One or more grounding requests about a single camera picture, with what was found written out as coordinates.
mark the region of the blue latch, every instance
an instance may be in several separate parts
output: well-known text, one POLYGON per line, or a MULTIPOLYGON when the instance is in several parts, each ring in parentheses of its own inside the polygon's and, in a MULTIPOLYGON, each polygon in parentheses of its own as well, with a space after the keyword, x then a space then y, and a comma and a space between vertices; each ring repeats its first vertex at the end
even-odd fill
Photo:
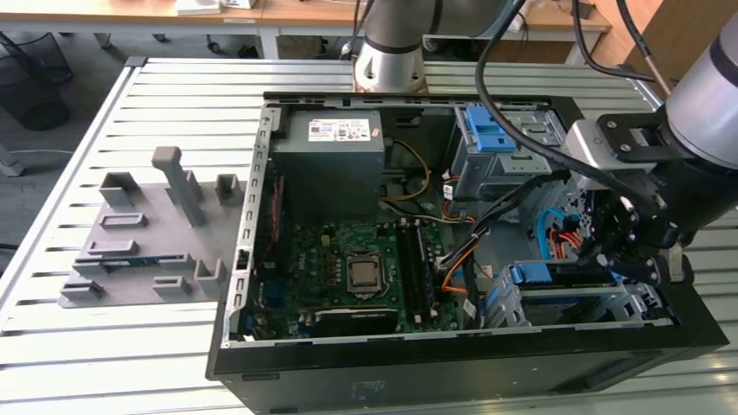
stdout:
POLYGON ((523 262, 512 266, 509 270, 512 280, 516 284, 520 283, 551 283, 551 272, 543 262, 523 262))
POLYGON ((480 106, 465 109, 470 134, 476 138, 476 150, 480 152, 512 153, 517 146, 504 133, 502 127, 492 120, 480 106))

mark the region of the aluminum table surface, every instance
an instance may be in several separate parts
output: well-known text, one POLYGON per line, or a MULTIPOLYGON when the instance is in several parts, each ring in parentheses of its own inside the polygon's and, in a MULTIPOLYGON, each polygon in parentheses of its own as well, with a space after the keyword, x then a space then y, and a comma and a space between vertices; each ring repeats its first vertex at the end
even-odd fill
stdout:
MULTIPOLYGON (((470 64, 428 63, 432 93, 473 93, 470 64)), ((264 91, 350 91, 330 61, 149 59, 126 67, 0 278, 0 413, 249 413, 204 378, 214 303, 63 310, 55 305, 107 171, 162 182, 153 149, 177 145, 197 179, 245 178, 264 91)), ((489 91, 571 96, 585 117, 651 109, 625 80, 584 67, 489 65, 489 91)), ((689 258, 732 344, 596 394, 394 408, 417 413, 738 413, 738 212, 697 233, 689 258)))

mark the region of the black cable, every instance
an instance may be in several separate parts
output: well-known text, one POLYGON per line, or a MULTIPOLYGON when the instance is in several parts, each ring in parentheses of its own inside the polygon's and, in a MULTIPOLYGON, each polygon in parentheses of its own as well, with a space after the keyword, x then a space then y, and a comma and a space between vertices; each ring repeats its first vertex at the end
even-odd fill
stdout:
POLYGON ((517 12, 517 16, 521 19, 521 36, 520 36, 520 46, 517 47, 517 53, 514 54, 512 62, 516 62, 520 59, 521 53, 528 47, 528 39, 529 39, 528 21, 523 13, 517 12))
POLYGON ((617 5, 617 11, 620 12, 620 18, 623 19, 624 27, 627 28, 627 33, 631 34, 635 46, 637 46, 637 50, 640 51, 640 55, 647 58, 648 56, 651 56, 649 48, 645 44, 645 40, 643 39, 640 32, 637 31, 637 28, 635 27, 631 12, 627 10, 627 4, 624 0, 615 0, 615 3, 617 5))
POLYGON ((576 45, 579 46, 580 55, 587 62, 587 65, 597 71, 607 75, 612 75, 620 78, 629 78, 632 80, 644 80, 645 82, 653 82, 655 79, 652 76, 645 75, 644 73, 625 71, 623 69, 612 69, 611 67, 603 67, 599 65, 595 60, 591 58, 589 51, 587 50, 587 44, 584 43, 584 34, 581 33, 580 28, 580 4, 579 0, 572 1, 572 17, 573 17, 573 36, 576 37, 576 45))
POLYGON ((473 73, 473 84, 476 86, 476 92, 478 94, 478 100, 481 105, 486 109, 489 115, 494 119, 496 123, 512 138, 512 140, 525 149, 533 153, 541 155, 549 162, 559 164, 568 170, 579 173, 584 177, 588 177, 591 180, 601 184, 605 188, 609 188, 616 195, 625 197, 635 208, 639 210, 639 213, 644 213, 648 217, 656 212, 656 203, 644 195, 637 193, 627 184, 615 179, 608 173, 601 170, 591 167, 588 164, 580 162, 575 158, 571 158, 564 153, 557 150, 553 150, 544 144, 539 143, 533 138, 528 137, 512 122, 506 119, 504 114, 496 108, 494 101, 488 95, 486 86, 484 85, 484 68, 486 66, 486 57, 488 54, 498 42, 504 29, 509 26, 512 19, 514 18, 514 13, 521 7, 524 0, 517 0, 513 5, 510 12, 506 14, 502 20, 501 29, 496 31, 492 38, 488 41, 486 47, 481 52, 478 61, 476 63, 476 71, 473 73))
POLYGON ((352 36, 350 40, 348 42, 349 45, 349 52, 350 54, 353 50, 353 44, 356 43, 356 37, 358 36, 360 28, 364 26, 364 21, 366 20, 366 16, 369 15, 370 6, 373 5, 373 0, 366 0, 366 5, 364 6, 364 12, 360 14, 360 21, 358 20, 358 7, 360 7, 360 0, 356 0, 356 7, 353 8, 353 30, 352 30, 352 36))

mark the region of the blue plastic clip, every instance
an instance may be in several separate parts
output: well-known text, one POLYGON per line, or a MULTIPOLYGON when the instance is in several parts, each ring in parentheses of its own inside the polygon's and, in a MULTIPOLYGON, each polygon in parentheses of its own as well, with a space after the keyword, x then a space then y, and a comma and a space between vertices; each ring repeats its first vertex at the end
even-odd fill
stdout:
POLYGON ((478 152, 512 153, 517 150, 514 142, 504 133, 502 127, 492 120, 484 108, 469 106, 465 112, 478 152))

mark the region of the trash can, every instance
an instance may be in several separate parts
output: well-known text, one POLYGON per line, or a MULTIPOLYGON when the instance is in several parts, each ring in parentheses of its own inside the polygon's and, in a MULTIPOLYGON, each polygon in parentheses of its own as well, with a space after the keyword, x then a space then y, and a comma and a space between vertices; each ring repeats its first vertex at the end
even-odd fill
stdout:
POLYGON ((45 75, 54 85, 61 85, 71 79, 71 69, 58 48, 53 34, 41 36, 35 33, 0 34, 0 44, 7 54, 26 54, 43 62, 45 75))
POLYGON ((26 55, 0 57, 0 106, 30 131, 54 128, 67 119, 69 110, 41 59, 26 55))

